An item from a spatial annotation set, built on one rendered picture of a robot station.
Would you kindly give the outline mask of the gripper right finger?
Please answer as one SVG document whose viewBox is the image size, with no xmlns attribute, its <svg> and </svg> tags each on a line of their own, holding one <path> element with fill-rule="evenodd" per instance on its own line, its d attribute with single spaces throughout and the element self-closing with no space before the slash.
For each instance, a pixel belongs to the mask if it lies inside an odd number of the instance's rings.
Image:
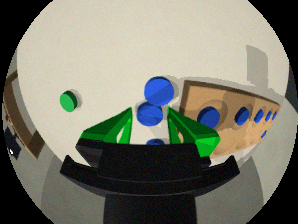
<svg viewBox="0 0 298 224">
<path fill-rule="evenodd" d="M 221 140 L 216 130 L 180 114 L 171 107 L 168 107 L 167 123 L 170 144 L 182 143 L 177 127 L 183 136 L 183 143 L 197 145 L 200 158 L 210 156 Z"/>
</svg>

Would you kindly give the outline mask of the tan tray with round pockets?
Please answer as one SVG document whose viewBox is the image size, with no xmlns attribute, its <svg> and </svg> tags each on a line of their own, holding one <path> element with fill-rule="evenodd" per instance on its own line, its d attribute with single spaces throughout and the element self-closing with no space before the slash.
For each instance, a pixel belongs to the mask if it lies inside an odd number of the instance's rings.
<svg viewBox="0 0 298 224">
<path fill-rule="evenodd" d="M 244 90 L 184 80 L 179 113 L 197 121 L 199 112 L 208 106 L 214 107 L 220 113 L 220 120 L 213 129 L 217 130 L 221 138 L 209 156 L 210 159 L 228 155 L 261 142 L 264 139 L 261 138 L 262 134 L 265 131 L 268 133 L 275 121 L 275 119 L 272 121 L 275 111 L 278 114 L 281 107 L 277 102 L 273 103 L 273 100 Z M 250 111 L 249 117 L 243 125 L 238 126 L 234 118 L 242 107 Z M 264 111 L 264 115 L 256 124 L 254 118 L 260 109 Z M 269 111 L 272 111 L 272 114 L 266 122 L 265 118 Z"/>
</svg>

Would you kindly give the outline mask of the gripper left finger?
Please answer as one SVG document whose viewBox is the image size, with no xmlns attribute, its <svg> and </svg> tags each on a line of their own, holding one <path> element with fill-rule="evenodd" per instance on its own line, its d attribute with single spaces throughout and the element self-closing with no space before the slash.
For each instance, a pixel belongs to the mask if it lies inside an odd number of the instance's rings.
<svg viewBox="0 0 298 224">
<path fill-rule="evenodd" d="M 121 138 L 118 143 L 130 143 L 132 121 L 132 107 L 129 107 L 123 112 L 119 113 L 118 115 L 113 116 L 103 122 L 100 122 L 84 130 L 80 138 L 117 143 L 117 135 L 124 127 Z"/>
</svg>

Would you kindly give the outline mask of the green disc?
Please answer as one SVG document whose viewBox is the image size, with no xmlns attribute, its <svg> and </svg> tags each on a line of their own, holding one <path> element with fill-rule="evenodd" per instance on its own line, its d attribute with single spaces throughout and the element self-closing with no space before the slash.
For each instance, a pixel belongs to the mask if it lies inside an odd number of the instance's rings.
<svg viewBox="0 0 298 224">
<path fill-rule="evenodd" d="M 60 96 L 60 104 L 65 111 L 73 112 L 78 102 L 76 96 L 71 91 L 65 91 Z"/>
</svg>

